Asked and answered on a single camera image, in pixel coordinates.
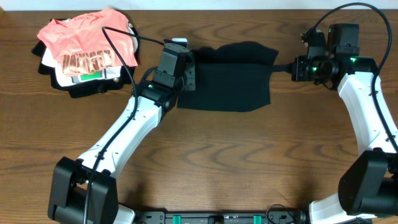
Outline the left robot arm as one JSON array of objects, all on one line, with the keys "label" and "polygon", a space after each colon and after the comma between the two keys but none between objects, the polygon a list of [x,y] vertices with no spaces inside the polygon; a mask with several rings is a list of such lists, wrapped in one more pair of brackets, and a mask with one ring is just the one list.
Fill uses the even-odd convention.
[{"label": "left robot arm", "polygon": [[166,41],[158,67],[146,71],[137,91],[104,136],[77,160],[63,157],[53,171],[48,217],[59,223],[132,223],[133,209],[118,201],[116,182],[145,136],[195,87],[188,40]]}]

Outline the black garment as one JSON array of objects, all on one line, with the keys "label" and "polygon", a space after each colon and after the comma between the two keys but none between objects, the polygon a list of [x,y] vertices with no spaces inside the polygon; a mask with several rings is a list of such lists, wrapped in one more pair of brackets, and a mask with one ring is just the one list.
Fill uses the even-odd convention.
[{"label": "black garment", "polygon": [[183,91],[177,107],[207,111],[253,111],[271,103],[274,72],[292,72],[292,64],[275,65],[279,51],[258,42],[238,42],[217,49],[193,50],[195,91]]}]

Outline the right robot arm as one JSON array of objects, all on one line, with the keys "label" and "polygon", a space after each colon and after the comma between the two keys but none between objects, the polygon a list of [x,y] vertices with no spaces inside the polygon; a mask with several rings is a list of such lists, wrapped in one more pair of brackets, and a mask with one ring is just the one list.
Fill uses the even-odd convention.
[{"label": "right robot arm", "polygon": [[365,223],[397,215],[397,127],[381,91],[376,62],[362,57],[357,24],[332,24],[327,34],[302,34],[307,54],[295,58],[292,80],[336,90],[356,136],[358,158],[341,177],[337,193],[313,201],[309,223]]}]

